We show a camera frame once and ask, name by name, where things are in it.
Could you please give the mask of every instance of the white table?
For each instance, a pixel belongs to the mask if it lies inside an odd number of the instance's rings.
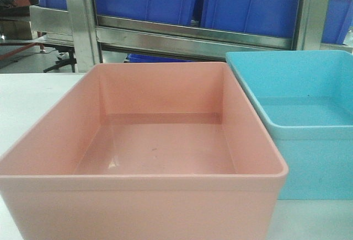
[[[81,77],[0,74],[0,155]],[[1,198],[0,240],[22,240]],[[353,240],[353,200],[279,200],[268,240]]]

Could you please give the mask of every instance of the floor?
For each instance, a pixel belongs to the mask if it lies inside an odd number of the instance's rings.
[[[350,31],[345,39],[345,44],[353,46],[353,32]],[[8,53],[17,46],[0,46],[0,55]],[[103,52],[104,62],[124,62],[126,54],[119,52]],[[0,61],[0,73],[43,73],[45,68],[55,64],[61,56],[55,48],[46,47],[45,52],[40,52],[39,46],[32,47],[8,59]],[[51,72],[72,72],[71,66],[65,66]]]

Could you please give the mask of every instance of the bin bottom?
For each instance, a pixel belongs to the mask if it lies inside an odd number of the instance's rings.
[[[332,98],[258,98],[273,123],[282,126],[352,125],[353,114]]]
[[[214,113],[107,116],[75,174],[235,174]]]

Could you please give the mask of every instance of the pink plastic bin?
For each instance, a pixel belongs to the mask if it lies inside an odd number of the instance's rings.
[[[260,240],[287,172],[225,63],[102,64],[0,160],[0,189],[25,240]]]

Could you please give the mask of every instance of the stainless steel shelf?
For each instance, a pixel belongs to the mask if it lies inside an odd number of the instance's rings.
[[[46,42],[74,44],[83,71],[101,61],[102,48],[199,60],[224,60],[229,51],[353,52],[353,47],[320,43],[328,0],[300,0],[294,39],[96,15],[93,0],[67,4],[68,11],[32,6],[32,28],[48,33]]]

